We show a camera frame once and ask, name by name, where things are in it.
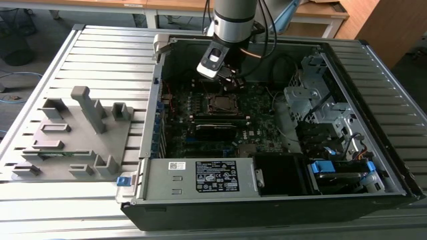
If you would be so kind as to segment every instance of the aluminum extrusion table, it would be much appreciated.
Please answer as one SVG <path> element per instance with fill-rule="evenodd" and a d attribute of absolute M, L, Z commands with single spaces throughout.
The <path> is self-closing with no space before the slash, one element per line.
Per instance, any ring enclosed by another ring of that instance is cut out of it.
<path fill-rule="evenodd" d="M 36 86 L 0 145 L 0 165 L 16 158 L 32 140 L 44 114 L 38 110 L 43 98 L 70 96 L 74 86 L 86 85 L 91 97 L 103 106 L 120 100 L 135 108 L 122 170 L 138 167 L 146 108 L 152 79 L 147 67 L 155 66 L 154 38 L 158 33 L 198 35 L 196 31 L 76 26 Z M 307 38 L 286 37 L 289 40 Z M 409 93 L 378 59 L 369 45 L 355 40 L 327 42 L 349 71 L 355 85 L 382 124 L 418 184 L 427 188 L 427 118 Z M 378 211 L 353 222 L 286 227 L 230 228 L 210 231 L 140 231 L 127 219 L 115 201 L 114 182 L 7 182 L 0 178 L 0 239 L 131 239 L 131 238 L 226 238 L 321 234 L 346 236 L 422 236 L 427 227 L 426 199 L 401 209 Z"/>

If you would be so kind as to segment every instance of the black trash bin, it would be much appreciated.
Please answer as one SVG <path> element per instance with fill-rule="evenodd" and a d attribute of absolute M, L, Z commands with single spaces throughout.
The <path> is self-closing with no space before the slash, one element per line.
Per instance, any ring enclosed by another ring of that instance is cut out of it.
<path fill-rule="evenodd" d="M 30 36 L 38 31 L 31 13 L 31 9 L 0 7 L 0 17 L 3 21 L 10 28 L 18 30 L 22 36 Z"/>
<path fill-rule="evenodd" d="M 12 21 L 10 21 L 7 17 L 3 17 L 2 11 L 0 16 L 3 18 L 0 21 L 0 58 L 11 66 L 23 66 L 34 60 L 35 53 L 28 46 L 23 32 L 12 24 L 15 17 L 12 16 Z"/>

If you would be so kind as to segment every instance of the power supply label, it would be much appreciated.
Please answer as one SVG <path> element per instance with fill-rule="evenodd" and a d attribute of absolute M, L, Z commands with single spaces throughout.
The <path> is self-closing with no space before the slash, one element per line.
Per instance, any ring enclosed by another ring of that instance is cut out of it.
<path fill-rule="evenodd" d="M 236 161 L 196 161 L 195 189 L 199 193 L 239 192 Z"/>

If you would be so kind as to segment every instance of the robotic arm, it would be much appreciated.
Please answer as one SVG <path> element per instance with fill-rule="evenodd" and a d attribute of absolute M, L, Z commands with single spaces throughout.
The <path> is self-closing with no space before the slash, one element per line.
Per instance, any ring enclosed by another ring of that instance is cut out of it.
<path fill-rule="evenodd" d="M 247 51 L 251 37 L 265 32 L 269 34 L 267 24 L 263 27 L 262 24 L 255 22 L 258 3 L 262 4 L 262 2 L 265 0 L 215 1 L 214 21 L 211 23 L 211 28 L 214 28 L 212 41 L 196 70 L 207 78 L 218 79 L 226 91 L 244 87 L 246 81 L 239 74 L 246 56 L 250 55 L 263 59 L 263 56 Z M 301 0 L 293 0 L 291 4 L 285 8 L 279 18 L 271 25 L 274 31 L 277 31 L 275 26 L 278 23 L 281 24 L 279 30 L 283 30 L 289 25 L 299 2 Z M 266 3 L 261 8 L 267 10 Z"/>

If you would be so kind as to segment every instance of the blue cable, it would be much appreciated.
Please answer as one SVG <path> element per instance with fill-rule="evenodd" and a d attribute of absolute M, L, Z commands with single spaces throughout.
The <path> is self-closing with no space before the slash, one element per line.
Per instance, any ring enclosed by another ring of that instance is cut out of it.
<path fill-rule="evenodd" d="M 30 71 L 22 71 L 22 72 L 8 72 L 0 69 L 2 72 L 7 73 L 6 75 L 0 76 L 0 79 L 11 76 L 11 75 L 36 75 L 39 77 L 39 79 L 42 79 L 43 75 L 40 73 L 36 72 L 30 72 Z M 0 103 L 6 103 L 6 104 L 23 104 L 27 101 L 6 101 L 0 99 Z"/>
<path fill-rule="evenodd" d="M 6 103 L 6 104 L 23 104 L 26 103 L 27 101 L 4 101 L 4 100 L 0 100 L 2 103 Z"/>

